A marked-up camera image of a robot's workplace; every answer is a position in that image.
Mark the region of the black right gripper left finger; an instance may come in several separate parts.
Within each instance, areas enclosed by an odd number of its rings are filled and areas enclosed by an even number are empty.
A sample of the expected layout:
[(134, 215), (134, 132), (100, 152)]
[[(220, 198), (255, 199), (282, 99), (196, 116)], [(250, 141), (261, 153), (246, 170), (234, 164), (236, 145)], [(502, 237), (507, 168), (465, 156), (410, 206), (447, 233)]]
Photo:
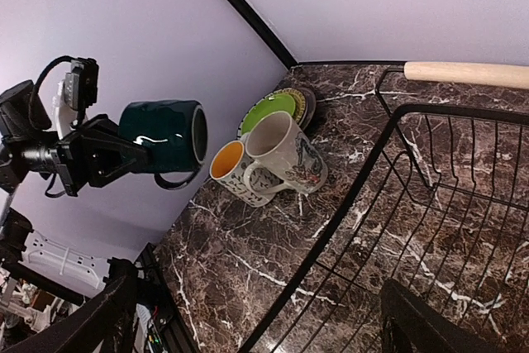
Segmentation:
[(105, 289), (64, 320), (7, 349), (8, 352), (131, 352), (134, 346), (138, 269), (110, 260)]

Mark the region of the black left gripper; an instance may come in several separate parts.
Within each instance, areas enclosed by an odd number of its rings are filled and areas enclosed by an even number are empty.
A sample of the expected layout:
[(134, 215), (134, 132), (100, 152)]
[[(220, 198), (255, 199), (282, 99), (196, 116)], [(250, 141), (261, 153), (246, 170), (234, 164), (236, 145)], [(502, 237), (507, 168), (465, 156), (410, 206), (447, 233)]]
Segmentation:
[(52, 131), (21, 143), (26, 167), (49, 180), (46, 197), (77, 197), (86, 183), (104, 187), (149, 163), (149, 151), (120, 138), (118, 125), (107, 114), (86, 121), (74, 136), (81, 137), (81, 146), (60, 140)]

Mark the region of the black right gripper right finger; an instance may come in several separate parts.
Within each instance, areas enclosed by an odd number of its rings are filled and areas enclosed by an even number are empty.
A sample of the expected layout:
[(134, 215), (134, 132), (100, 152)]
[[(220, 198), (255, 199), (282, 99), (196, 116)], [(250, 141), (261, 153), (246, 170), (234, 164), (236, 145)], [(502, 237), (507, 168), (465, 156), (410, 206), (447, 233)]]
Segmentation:
[(498, 349), (445, 319), (395, 279), (380, 291), (383, 352), (496, 352)]

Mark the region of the dark green cup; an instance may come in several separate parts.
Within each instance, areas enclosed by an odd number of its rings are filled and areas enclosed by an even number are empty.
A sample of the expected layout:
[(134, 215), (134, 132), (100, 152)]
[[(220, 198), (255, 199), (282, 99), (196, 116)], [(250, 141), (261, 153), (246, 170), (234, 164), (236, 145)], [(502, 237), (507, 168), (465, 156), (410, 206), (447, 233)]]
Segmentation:
[(134, 102), (121, 114), (119, 136), (149, 152), (147, 165), (137, 174), (153, 174), (165, 190), (189, 185), (207, 154), (207, 120), (196, 100)]

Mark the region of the black wire dish rack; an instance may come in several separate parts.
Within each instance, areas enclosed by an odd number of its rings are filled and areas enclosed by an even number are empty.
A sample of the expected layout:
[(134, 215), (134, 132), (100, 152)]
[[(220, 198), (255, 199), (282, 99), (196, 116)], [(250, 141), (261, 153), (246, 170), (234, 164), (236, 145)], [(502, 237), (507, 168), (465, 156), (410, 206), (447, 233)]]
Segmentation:
[(498, 350), (528, 349), (528, 70), (408, 62), (384, 128), (244, 352), (383, 352), (395, 279)]

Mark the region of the white cup with black characters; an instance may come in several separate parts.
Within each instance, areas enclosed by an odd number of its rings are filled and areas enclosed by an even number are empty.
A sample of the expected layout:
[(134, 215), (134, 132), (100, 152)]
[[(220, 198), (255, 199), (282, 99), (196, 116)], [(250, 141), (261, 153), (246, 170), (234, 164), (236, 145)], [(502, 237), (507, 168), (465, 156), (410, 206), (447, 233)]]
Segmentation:
[(246, 168), (253, 160), (245, 152), (245, 143), (235, 140), (226, 143), (215, 155), (209, 174), (230, 193), (253, 208), (263, 207), (274, 199), (275, 194), (262, 194), (263, 190), (279, 184), (280, 180), (267, 169), (256, 169), (250, 176), (250, 191), (244, 183)]

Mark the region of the white plate with black stripes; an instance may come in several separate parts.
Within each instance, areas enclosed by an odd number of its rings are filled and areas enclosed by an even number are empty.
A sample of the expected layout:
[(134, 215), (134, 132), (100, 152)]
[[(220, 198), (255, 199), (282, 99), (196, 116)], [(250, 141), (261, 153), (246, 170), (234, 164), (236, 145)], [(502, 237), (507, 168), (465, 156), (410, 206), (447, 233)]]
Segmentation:
[(236, 139), (240, 140), (245, 134), (249, 133), (251, 131), (250, 123), (246, 120), (248, 117), (248, 114), (244, 115), (241, 119), (241, 122), (238, 126), (237, 133), (236, 133)]

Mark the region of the white mug with grey pattern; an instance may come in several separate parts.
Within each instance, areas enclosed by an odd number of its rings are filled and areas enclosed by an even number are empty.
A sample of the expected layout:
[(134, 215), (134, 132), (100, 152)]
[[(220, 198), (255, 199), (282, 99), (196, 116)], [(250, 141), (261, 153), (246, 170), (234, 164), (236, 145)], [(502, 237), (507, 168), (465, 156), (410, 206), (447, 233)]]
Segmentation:
[(253, 163), (246, 168), (243, 179), (252, 192), (250, 176), (260, 168), (283, 180), (262, 194), (292, 189), (308, 195), (324, 185), (328, 177), (324, 159), (285, 111), (273, 112), (258, 122), (246, 137), (245, 152)]

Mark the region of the yellow woven plate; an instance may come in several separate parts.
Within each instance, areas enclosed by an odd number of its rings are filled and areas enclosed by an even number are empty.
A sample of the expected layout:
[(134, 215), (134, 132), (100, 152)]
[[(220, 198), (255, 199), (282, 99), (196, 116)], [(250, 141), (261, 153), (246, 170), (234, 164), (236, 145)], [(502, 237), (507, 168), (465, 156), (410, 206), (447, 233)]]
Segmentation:
[(307, 114), (307, 96), (300, 89), (295, 88), (283, 88), (274, 91), (274, 94), (280, 93), (288, 94), (294, 99), (295, 110), (293, 119), (298, 123), (298, 125), (300, 125)]

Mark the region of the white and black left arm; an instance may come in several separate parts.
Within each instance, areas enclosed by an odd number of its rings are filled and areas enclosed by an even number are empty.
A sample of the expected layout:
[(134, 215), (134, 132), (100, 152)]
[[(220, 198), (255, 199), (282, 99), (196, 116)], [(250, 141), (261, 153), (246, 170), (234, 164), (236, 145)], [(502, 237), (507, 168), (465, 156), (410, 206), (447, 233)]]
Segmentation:
[(118, 126), (101, 114), (85, 121), (95, 102), (94, 78), (68, 76), (60, 84), (60, 101), (73, 111), (66, 133), (52, 130), (36, 93), (24, 81), (1, 96), (1, 189), (12, 197), (30, 172), (44, 179), (59, 177), (64, 193), (75, 196), (86, 184), (104, 187), (125, 174), (139, 172), (153, 160), (151, 150), (118, 135)]

